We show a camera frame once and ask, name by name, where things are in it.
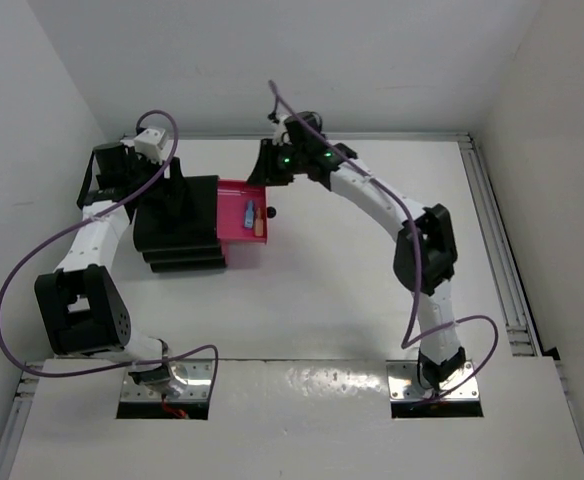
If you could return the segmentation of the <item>pink drawer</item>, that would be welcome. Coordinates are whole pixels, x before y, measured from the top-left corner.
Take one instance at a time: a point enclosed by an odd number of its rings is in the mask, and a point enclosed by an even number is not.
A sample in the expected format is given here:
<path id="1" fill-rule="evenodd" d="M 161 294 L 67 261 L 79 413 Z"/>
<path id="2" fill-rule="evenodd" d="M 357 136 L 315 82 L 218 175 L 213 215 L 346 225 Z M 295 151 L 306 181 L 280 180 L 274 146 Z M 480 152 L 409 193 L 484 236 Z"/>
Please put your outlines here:
<path id="1" fill-rule="evenodd" d="M 253 200 L 255 212 L 263 211 L 264 236 L 255 237 L 252 229 L 243 226 L 246 203 Z M 268 207 L 266 189 L 248 185 L 245 181 L 220 179 L 217 187 L 217 237 L 221 243 L 266 244 L 268 240 Z"/>
<path id="2" fill-rule="evenodd" d="M 260 265 L 260 244 L 227 243 L 224 248 L 226 264 L 231 269 L 255 269 Z"/>

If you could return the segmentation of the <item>blue highlighter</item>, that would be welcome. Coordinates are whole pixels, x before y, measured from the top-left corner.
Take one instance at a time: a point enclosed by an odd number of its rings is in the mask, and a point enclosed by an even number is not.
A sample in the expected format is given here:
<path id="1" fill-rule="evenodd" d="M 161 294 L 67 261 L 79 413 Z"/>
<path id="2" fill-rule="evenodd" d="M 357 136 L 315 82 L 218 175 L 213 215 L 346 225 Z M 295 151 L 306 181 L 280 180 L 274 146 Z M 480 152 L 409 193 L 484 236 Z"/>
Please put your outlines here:
<path id="1" fill-rule="evenodd" d="M 254 225 L 255 218 L 255 204 L 253 200 L 249 200 L 246 203 L 246 208 L 244 211 L 243 226 L 245 229 L 252 229 Z"/>

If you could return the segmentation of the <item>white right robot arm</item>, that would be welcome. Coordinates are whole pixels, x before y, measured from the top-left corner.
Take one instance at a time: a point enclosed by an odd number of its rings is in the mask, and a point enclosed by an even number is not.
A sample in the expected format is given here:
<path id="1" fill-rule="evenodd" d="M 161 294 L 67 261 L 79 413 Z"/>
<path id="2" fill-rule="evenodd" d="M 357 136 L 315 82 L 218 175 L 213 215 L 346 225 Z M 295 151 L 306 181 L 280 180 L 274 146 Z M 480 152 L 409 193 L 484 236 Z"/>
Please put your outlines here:
<path id="1" fill-rule="evenodd" d="M 466 361 L 453 325 L 451 280 L 458 251 L 448 209 L 407 198 L 375 176 L 347 145 L 329 143 L 315 112 L 270 113 L 268 120 L 273 133 L 260 142 L 248 184 L 286 186 L 305 175 L 352 202 L 390 235 L 393 272 L 414 301 L 408 327 L 420 330 L 419 336 L 405 333 L 402 345 L 418 344 L 419 378 L 440 392 Z"/>

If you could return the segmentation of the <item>orange highlighter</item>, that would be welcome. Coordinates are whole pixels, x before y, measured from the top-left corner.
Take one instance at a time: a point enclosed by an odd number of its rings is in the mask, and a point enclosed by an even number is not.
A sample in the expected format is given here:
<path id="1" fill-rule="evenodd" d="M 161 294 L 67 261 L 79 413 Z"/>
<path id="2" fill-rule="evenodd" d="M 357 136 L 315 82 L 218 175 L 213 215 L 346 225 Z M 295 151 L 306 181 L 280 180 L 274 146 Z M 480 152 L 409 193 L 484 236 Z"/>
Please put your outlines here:
<path id="1" fill-rule="evenodd" d="M 253 233 L 255 237 L 264 236 L 264 219 L 263 211 L 261 208 L 258 208 L 254 214 Z"/>

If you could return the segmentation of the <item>pink top drawer front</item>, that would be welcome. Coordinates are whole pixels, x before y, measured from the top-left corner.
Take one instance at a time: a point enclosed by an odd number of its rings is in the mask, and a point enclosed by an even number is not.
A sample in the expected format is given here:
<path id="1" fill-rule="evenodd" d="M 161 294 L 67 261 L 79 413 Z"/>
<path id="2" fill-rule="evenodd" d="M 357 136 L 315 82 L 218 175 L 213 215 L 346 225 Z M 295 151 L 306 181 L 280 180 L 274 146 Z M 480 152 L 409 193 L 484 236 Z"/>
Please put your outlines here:
<path id="1" fill-rule="evenodd" d="M 246 203 L 253 200 L 255 212 L 263 211 L 264 236 L 255 237 L 252 229 L 243 226 Z M 220 179 L 217 187 L 217 237 L 221 243 L 266 244 L 268 240 L 268 207 L 266 189 L 248 185 L 245 181 Z"/>

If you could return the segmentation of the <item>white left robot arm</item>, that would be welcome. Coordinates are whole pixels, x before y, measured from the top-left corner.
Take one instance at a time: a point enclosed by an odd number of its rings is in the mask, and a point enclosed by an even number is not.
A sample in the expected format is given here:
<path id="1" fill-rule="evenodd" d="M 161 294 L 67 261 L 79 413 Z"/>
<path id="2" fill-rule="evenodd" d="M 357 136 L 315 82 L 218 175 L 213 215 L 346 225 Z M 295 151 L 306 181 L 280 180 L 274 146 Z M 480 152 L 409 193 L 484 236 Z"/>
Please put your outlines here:
<path id="1" fill-rule="evenodd" d="M 144 185 L 166 157 L 165 147 L 143 141 L 93 149 L 77 198 L 85 224 L 56 269 L 37 277 L 34 290 L 56 355 L 127 362 L 136 384 L 173 396 L 184 386 L 167 359 L 167 343 L 132 327 L 110 275 L 121 237 L 139 204 L 119 203 Z"/>

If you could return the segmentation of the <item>black drawer cabinet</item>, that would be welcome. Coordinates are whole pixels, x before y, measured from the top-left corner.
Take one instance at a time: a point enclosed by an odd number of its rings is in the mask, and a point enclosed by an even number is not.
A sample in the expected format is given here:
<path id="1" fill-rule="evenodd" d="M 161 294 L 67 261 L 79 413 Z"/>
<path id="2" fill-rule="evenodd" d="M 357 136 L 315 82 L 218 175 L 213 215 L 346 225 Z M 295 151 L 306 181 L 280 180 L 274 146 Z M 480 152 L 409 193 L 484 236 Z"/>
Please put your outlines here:
<path id="1" fill-rule="evenodd" d="M 185 177 L 189 210 L 185 219 L 165 225 L 163 185 L 165 178 L 144 194 L 136 210 L 133 243 L 156 274 L 227 267 L 217 237 L 217 187 L 215 175 Z"/>

